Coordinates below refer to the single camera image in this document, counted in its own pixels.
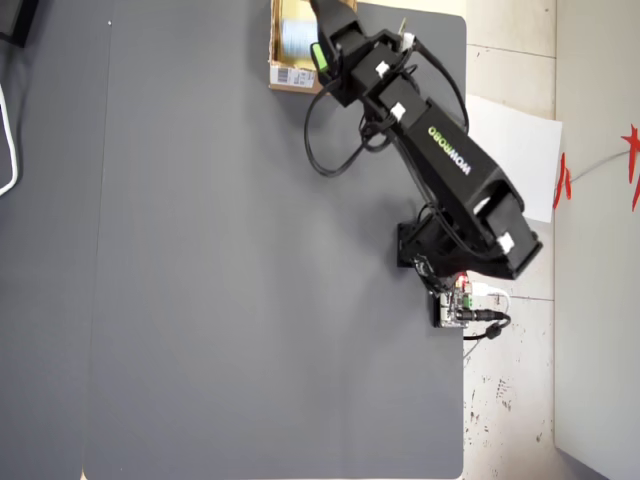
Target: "white floor tile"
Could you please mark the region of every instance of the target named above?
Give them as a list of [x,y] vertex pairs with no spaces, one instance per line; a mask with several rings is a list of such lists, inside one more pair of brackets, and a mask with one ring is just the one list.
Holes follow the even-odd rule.
[[[514,300],[513,324],[484,340],[464,371],[461,479],[595,479],[553,442],[553,302]],[[465,342],[468,351],[473,342]]]
[[469,278],[506,290],[511,296],[553,300],[553,223],[529,221],[531,229],[538,234],[544,245],[542,251],[529,268],[517,280],[498,280],[469,272]]
[[542,118],[555,118],[556,61],[467,47],[467,93]]
[[467,42],[556,56],[556,0],[468,0]]
[[467,10],[467,0],[360,0],[359,3],[374,3],[385,7],[446,13],[463,18]]

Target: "circuit board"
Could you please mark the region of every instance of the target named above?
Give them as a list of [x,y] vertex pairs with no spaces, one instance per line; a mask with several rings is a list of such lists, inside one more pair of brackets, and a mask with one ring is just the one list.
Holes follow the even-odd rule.
[[469,322],[458,320],[457,313],[461,310],[473,308],[473,300],[470,295],[469,278],[460,275],[453,288],[440,294],[434,302],[435,326],[439,328],[466,328]]

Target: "white paper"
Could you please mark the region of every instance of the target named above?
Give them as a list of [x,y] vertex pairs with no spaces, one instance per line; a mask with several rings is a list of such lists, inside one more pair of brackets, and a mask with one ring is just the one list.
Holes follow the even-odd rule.
[[316,72],[301,68],[271,66],[271,85],[291,85],[300,88],[313,88]]
[[525,203],[525,217],[551,222],[562,122],[527,115],[467,95],[470,136],[505,171]]

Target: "white wall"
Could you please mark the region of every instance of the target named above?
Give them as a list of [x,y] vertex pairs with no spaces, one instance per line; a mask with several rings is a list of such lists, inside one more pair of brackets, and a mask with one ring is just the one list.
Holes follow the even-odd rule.
[[[575,176],[640,127],[640,1],[558,0],[557,118]],[[574,185],[555,225],[556,445],[640,478],[640,176],[628,155]]]

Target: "white label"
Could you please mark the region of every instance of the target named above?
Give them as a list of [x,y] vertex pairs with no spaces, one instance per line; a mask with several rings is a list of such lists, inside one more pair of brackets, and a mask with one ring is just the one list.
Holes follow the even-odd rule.
[[272,85],[313,88],[315,81],[315,72],[310,72],[309,70],[288,67],[271,67]]

